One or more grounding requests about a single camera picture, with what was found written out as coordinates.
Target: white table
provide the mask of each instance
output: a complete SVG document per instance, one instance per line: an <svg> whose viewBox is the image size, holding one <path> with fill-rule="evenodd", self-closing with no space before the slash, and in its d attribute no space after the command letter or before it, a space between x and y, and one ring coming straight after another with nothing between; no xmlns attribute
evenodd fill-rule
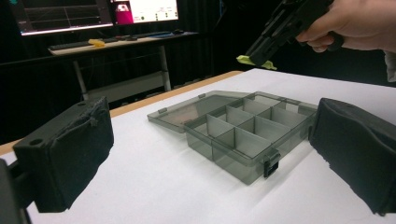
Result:
<svg viewBox="0 0 396 224"><path fill-rule="evenodd" d="M253 69L112 119L115 144L96 177L60 214L28 211L36 223L396 223L374 215L303 141L268 179L252 185L187 146L186 136L147 114L209 91L264 91L317 105L359 106L396 124L396 89ZM12 153L3 158L10 163Z"/></svg>

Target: monitor screen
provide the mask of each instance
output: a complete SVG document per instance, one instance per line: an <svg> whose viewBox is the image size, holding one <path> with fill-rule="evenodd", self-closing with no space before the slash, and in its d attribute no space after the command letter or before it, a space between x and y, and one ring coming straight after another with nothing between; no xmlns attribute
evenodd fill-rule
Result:
<svg viewBox="0 0 396 224"><path fill-rule="evenodd" d="M107 0L8 0L21 35L112 26Z"/></svg>
<svg viewBox="0 0 396 224"><path fill-rule="evenodd" d="M178 19L177 0L110 0L118 25Z"/></svg>

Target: box latch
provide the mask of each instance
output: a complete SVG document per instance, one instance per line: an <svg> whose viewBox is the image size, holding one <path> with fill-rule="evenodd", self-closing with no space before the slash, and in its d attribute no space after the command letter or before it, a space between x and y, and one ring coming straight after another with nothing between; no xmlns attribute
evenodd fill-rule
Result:
<svg viewBox="0 0 396 224"><path fill-rule="evenodd" d="M264 158L264 178L267 178L279 166L280 153L278 150L271 148L267 153L266 158Z"/></svg>

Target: hand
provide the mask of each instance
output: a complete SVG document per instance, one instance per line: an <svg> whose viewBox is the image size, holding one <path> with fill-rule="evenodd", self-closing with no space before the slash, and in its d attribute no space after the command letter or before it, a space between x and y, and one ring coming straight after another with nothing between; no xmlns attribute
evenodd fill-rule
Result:
<svg viewBox="0 0 396 224"><path fill-rule="evenodd" d="M344 48L396 52L396 0L334 0L296 39L323 52L333 42L330 31L344 37Z"/></svg>

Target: plastic organizer box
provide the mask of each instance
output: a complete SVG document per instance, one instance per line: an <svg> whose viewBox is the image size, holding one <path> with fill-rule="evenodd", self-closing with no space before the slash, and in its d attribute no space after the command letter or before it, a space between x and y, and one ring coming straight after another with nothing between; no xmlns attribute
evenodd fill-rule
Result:
<svg viewBox="0 0 396 224"><path fill-rule="evenodd" d="M264 92L211 91L148 120L186 133L189 147L250 185L308 136L318 107Z"/></svg>

